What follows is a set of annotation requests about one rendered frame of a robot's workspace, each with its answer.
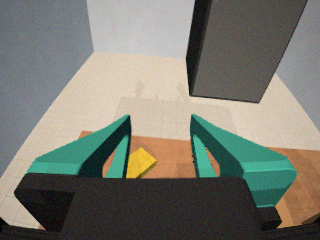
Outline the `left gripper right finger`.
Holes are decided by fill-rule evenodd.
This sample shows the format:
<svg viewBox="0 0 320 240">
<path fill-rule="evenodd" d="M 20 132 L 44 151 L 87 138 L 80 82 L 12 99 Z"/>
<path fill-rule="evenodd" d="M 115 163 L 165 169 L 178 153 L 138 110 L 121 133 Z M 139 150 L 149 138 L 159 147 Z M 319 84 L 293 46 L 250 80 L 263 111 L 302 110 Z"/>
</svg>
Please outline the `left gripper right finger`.
<svg viewBox="0 0 320 240">
<path fill-rule="evenodd" d="M 286 156 L 221 129 L 196 114 L 191 115 L 190 138 L 196 177 L 217 177 L 207 148 L 219 164 L 219 177 L 246 180 L 257 208 L 276 206 L 297 177 Z"/>
</svg>

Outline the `yellow sponge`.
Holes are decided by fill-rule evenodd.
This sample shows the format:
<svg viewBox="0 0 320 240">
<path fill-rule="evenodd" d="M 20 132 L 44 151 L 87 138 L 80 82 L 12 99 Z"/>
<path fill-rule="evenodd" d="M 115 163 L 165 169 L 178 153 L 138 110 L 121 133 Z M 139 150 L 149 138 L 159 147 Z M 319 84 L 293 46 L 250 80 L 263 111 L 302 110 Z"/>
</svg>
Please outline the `yellow sponge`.
<svg viewBox="0 0 320 240">
<path fill-rule="evenodd" d="M 129 156 L 126 178 L 142 178 L 156 166 L 157 160 L 142 147 Z"/>
</svg>

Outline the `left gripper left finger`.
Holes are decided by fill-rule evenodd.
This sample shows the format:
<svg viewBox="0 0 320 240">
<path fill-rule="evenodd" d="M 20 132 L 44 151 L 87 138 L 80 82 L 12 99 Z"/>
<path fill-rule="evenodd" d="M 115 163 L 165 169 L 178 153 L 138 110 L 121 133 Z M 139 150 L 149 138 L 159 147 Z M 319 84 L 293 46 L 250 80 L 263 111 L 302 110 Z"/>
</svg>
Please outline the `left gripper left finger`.
<svg viewBox="0 0 320 240">
<path fill-rule="evenodd" d="M 25 174 L 74 174 L 77 177 L 103 178 L 103 166 L 116 148 L 105 178 L 126 178 L 131 134 L 131 118 L 127 114 L 105 128 L 35 158 Z"/>
</svg>

